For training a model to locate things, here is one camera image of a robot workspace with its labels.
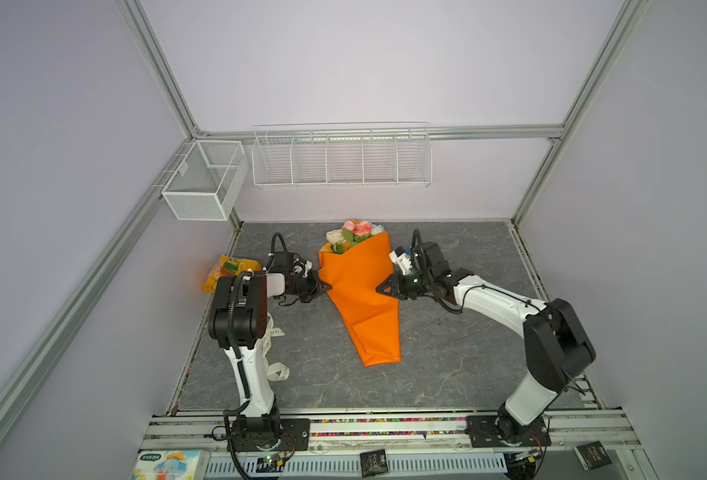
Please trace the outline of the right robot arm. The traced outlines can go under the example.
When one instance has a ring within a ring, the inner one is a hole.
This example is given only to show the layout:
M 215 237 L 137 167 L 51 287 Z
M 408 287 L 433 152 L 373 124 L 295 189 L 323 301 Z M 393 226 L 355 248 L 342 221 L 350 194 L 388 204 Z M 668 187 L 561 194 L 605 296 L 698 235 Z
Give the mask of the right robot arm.
M 467 434 L 505 446 L 538 442 L 545 433 L 545 410 L 597 358 L 571 303 L 521 296 L 467 269 L 451 269 L 439 245 L 419 237 L 410 248 L 393 250 L 389 260 L 395 269 L 377 293 L 399 300 L 431 298 L 453 314 L 473 310 L 523 339 L 525 377 L 494 418 L 469 418 Z

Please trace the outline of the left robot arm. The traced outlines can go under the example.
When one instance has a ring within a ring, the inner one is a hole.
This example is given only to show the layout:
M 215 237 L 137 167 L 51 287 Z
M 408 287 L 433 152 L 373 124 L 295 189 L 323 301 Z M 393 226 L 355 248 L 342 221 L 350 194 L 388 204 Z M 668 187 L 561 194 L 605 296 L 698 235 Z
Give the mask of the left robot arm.
M 239 405 L 224 410 L 225 433 L 214 435 L 237 452 L 305 450 L 310 422 L 283 420 L 267 360 L 273 317 L 269 299 L 285 294 L 309 303 L 332 290 L 309 262 L 276 272 L 246 271 L 219 279 L 209 336 L 225 352 L 237 381 Z

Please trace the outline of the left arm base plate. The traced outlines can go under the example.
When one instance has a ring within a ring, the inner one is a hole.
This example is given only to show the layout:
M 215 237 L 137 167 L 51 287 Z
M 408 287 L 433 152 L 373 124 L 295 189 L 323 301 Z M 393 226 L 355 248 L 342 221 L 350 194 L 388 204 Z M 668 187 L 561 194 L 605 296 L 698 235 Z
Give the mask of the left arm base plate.
M 307 451 L 311 439 L 309 418 L 271 419 L 238 417 L 230 435 L 235 452 Z

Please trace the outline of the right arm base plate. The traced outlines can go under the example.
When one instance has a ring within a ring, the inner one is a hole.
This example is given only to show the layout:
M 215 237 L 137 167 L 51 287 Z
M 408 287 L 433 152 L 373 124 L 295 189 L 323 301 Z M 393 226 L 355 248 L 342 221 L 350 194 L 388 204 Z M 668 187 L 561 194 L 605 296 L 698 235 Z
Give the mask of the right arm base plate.
M 549 428 L 543 417 L 523 426 L 509 416 L 467 416 L 465 434 L 473 448 L 551 446 Z

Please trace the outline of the orange wrapping paper sheet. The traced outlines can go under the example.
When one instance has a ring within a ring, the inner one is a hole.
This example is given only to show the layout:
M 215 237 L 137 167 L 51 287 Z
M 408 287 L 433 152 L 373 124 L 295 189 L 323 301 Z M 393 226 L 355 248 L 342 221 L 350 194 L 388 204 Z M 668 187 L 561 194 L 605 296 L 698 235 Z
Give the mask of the orange wrapping paper sheet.
M 363 366 L 399 363 L 399 300 L 377 293 L 393 274 L 391 238 L 380 233 L 335 254 L 330 246 L 319 252 L 320 277 L 351 337 Z

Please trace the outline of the dark pink fake rose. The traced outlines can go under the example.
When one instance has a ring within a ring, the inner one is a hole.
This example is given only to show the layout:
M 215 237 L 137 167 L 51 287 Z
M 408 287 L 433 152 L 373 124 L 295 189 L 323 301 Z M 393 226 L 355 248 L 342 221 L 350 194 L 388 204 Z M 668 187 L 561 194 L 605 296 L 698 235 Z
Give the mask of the dark pink fake rose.
M 371 228 L 373 228 L 373 224 L 369 221 L 361 221 L 355 224 L 355 229 L 353 230 L 355 240 L 361 241 L 365 238 L 369 238 L 369 236 L 371 236 Z

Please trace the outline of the cream fake rose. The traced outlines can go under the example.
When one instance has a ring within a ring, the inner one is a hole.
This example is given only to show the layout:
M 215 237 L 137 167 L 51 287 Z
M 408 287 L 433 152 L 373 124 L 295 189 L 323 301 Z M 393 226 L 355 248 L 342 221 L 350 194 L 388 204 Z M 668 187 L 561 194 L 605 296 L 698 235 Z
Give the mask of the cream fake rose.
M 343 254 L 350 248 L 349 241 L 344 235 L 343 229 L 329 231 L 326 234 L 326 239 L 329 250 L 335 254 Z

